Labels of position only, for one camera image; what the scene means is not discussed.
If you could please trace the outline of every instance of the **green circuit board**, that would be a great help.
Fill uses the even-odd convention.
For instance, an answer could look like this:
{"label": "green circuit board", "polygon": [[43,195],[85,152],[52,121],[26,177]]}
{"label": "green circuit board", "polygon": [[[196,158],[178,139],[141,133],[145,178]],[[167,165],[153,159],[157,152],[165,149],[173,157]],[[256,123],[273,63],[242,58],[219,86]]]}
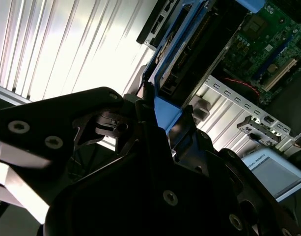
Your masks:
{"label": "green circuit board", "polygon": [[269,104],[301,71],[301,24],[267,2],[260,12],[246,16],[222,67],[232,78],[256,87],[260,104]]}

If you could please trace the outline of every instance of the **bolt hole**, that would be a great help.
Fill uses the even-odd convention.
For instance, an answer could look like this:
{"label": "bolt hole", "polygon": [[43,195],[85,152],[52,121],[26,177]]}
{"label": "bolt hole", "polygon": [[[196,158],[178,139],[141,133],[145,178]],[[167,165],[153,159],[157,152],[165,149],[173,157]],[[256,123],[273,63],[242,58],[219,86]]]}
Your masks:
{"label": "bolt hole", "polygon": [[115,95],[114,93],[109,93],[109,96],[113,99],[117,99],[117,95]]}
{"label": "bolt hole", "polygon": [[167,197],[169,198],[169,200],[170,201],[174,201],[174,196],[173,196],[173,194],[172,193],[169,193],[168,195],[167,195]]}
{"label": "bolt hole", "polygon": [[292,236],[287,229],[282,229],[282,233],[284,236]]}
{"label": "bolt hole", "polygon": [[129,126],[128,126],[127,124],[122,123],[122,124],[119,124],[119,125],[118,125],[117,130],[118,130],[119,132],[123,132],[123,131],[127,130],[128,127],[129,127]]}

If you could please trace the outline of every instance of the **silver metal panel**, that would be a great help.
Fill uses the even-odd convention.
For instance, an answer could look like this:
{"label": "silver metal panel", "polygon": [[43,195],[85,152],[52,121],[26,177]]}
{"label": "silver metal panel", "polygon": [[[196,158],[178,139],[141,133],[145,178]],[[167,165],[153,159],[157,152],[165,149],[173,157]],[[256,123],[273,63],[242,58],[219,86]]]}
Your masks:
{"label": "silver metal panel", "polygon": [[[244,121],[247,116],[255,116],[262,121],[263,117],[268,115],[266,112],[239,96],[213,76],[209,77],[197,95],[211,104],[210,115],[197,127],[211,137],[215,149],[229,148],[242,157],[257,147],[255,142],[237,128],[237,124]],[[235,97],[241,99],[240,103],[234,100]],[[245,104],[249,104],[251,109],[245,107]],[[277,127],[278,124],[282,123],[277,119],[275,120],[276,122],[271,127],[282,133],[281,142],[276,148],[289,156],[298,151],[299,148],[293,146],[294,139],[289,137],[287,130],[284,131]]]}
{"label": "silver metal panel", "polygon": [[153,51],[136,43],[156,0],[0,0],[0,86],[32,101],[123,94]]}

